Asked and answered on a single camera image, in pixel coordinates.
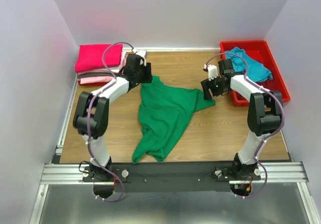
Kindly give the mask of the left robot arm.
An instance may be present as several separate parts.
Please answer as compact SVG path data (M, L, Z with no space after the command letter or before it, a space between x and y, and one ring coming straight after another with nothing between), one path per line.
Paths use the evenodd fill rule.
M108 127L109 107L120 96L142 83L151 83L151 64L143 50L128 54L126 64L108 84L92 92L79 95L73 118L73 127L85 140L90 154L89 167L83 177L106 181L112 177L111 157L104 134Z

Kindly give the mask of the green t-shirt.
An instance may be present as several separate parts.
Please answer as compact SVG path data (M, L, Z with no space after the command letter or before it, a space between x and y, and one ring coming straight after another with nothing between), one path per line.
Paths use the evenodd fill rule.
M165 85L159 76L140 89L138 120L142 138L132 155L138 163L144 155L162 162L173 150L188 127L195 112L212 107L214 100L205 100L199 89Z

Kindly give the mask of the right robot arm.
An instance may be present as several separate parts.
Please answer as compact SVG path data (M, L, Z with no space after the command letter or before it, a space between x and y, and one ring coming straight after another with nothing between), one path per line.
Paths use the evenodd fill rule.
M245 74L236 72L231 59L219 61L219 66L207 63L203 70L208 73L208 78L201 81L205 100L233 90L249 102L249 133L229 170L233 178L241 180L254 173L263 147L284 125L282 94L264 88Z

